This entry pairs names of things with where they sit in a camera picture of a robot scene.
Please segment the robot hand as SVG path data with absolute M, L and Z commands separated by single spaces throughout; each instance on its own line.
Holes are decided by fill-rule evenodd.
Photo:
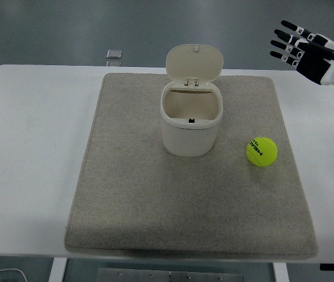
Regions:
M 293 33 L 276 29 L 279 40 L 270 43 L 281 51 L 270 55 L 318 85 L 334 86 L 334 41 L 288 21 L 281 24 Z

